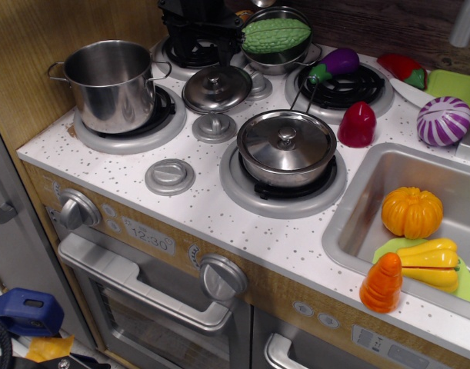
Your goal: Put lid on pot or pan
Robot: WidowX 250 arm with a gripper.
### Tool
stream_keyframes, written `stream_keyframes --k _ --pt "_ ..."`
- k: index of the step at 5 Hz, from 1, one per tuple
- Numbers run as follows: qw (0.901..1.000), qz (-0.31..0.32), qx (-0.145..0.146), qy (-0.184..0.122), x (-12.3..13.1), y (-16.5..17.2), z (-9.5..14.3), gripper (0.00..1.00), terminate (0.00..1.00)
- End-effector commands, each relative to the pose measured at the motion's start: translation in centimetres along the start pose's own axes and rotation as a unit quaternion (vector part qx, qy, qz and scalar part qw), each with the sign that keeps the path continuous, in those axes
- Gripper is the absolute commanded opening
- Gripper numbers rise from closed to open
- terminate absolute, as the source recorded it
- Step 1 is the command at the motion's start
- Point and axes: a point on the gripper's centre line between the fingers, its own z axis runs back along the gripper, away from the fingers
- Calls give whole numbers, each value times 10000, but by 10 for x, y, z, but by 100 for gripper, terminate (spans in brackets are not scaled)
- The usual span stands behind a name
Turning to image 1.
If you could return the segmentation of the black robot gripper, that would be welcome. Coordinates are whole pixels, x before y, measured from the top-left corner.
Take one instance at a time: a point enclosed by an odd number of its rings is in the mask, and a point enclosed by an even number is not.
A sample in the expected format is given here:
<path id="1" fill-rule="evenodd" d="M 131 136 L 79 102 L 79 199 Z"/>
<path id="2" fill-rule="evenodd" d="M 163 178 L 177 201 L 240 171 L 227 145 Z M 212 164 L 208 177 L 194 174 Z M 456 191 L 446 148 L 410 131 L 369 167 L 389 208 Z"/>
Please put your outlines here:
<path id="1" fill-rule="evenodd" d="M 158 7 L 179 58 L 191 58 L 193 41 L 211 39 L 218 40 L 219 64 L 230 65 L 242 20 L 222 0 L 160 0 Z"/>

